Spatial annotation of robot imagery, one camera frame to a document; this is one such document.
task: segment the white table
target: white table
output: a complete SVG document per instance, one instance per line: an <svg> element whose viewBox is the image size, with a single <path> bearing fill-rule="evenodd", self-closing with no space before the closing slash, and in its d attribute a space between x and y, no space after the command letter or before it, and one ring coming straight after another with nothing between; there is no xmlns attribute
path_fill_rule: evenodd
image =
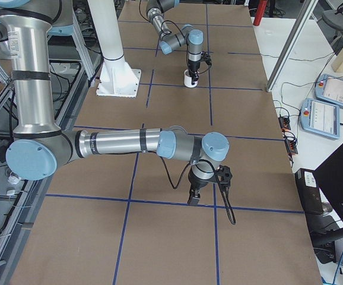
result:
<svg viewBox="0 0 343 285"><path fill-rule="evenodd" d="M263 18L260 26L254 27L262 55L280 55L282 47L285 44L294 21L294 19ZM309 20L295 48L293 49L293 52L291 53L290 58L315 59L328 55L331 52L332 49L316 22L314 20ZM276 86L272 91L273 98L281 101L280 90L281 85L284 82L289 82L296 85L314 82L330 57L331 56L327 56L326 58L318 59L317 61L313 62L288 60L277 81ZM332 74L336 77L343 76L343 74L335 73L332 70L331 62L334 59L335 56L331 59L330 64L327 65L323 73ZM263 56L263 64L268 78L276 61L277 58ZM289 84L284 84L282 90L284 102L300 109L301 104L306 96L309 98L314 97L313 89L310 91L311 87L311 84L304 87L295 87ZM286 105L283 105L283 107L288 109L291 115L298 114L298 111L294 108ZM282 110L281 114L286 115L286 112ZM340 111L340 121L343 122L342 109ZM296 116L291 117L290 124L292 131L296 136L298 136L298 155L293 157L293 173L301 167L308 169L317 168L321 162L323 162L336 148L343 143L343 126L341 127L340 139L331 140L304 131L300 124L297 125ZM333 217L335 220L339 220L339 217L335 213L333 214ZM332 283L336 264L330 263L323 265L318 262L318 266L322 277L327 282ZM343 275L338 275L336 284L343 284Z"/></svg>

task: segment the white pillar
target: white pillar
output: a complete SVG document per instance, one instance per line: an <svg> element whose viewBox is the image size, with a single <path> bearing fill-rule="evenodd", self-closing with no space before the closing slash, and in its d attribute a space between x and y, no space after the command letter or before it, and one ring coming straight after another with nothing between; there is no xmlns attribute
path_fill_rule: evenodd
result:
<svg viewBox="0 0 343 285"><path fill-rule="evenodd" d="M136 97L141 70L125 61L113 0L88 0L104 56L97 95Z"/></svg>

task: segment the blue cable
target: blue cable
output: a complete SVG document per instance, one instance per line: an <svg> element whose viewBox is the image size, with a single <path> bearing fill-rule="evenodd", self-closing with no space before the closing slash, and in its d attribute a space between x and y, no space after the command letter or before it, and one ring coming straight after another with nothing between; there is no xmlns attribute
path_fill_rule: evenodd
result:
<svg viewBox="0 0 343 285"><path fill-rule="evenodd" d="M340 256L340 260L339 260L338 266L336 267L334 279L332 280L332 285L335 285L335 280L336 280L336 277L338 275L338 271L339 271L340 265L342 264L342 260L343 260L343 252L342 252L342 255Z"/></svg>

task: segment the white label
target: white label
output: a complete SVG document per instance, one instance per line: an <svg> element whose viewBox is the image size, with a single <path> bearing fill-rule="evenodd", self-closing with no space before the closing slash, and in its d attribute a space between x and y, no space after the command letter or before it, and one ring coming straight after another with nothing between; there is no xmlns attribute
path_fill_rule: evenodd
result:
<svg viewBox="0 0 343 285"><path fill-rule="evenodd" d="M311 172L307 172L307 171L304 172L304 181L305 181L306 186L316 188L315 178Z"/></svg>
<svg viewBox="0 0 343 285"><path fill-rule="evenodd" d="M332 79L331 77L329 77L329 79L326 82L323 96L343 103L343 80Z"/></svg>
<svg viewBox="0 0 343 285"><path fill-rule="evenodd" d="M312 103L310 126L323 132L334 134L335 107L319 102Z"/></svg>
<svg viewBox="0 0 343 285"><path fill-rule="evenodd" d="M12 58L20 58L21 57L21 48L20 48L18 31L9 31L8 32L8 40L9 40L9 49L11 51L11 57Z"/></svg>

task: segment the blue tablet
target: blue tablet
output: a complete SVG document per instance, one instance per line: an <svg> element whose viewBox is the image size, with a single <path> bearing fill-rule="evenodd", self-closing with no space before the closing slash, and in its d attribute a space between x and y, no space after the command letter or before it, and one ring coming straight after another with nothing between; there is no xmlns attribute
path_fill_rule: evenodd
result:
<svg viewBox="0 0 343 285"><path fill-rule="evenodd" d="M343 78L322 74L315 84L315 96L343 108Z"/></svg>
<svg viewBox="0 0 343 285"><path fill-rule="evenodd" d="M306 99L301 108L304 130L328 138L339 138L339 106L314 99Z"/></svg>

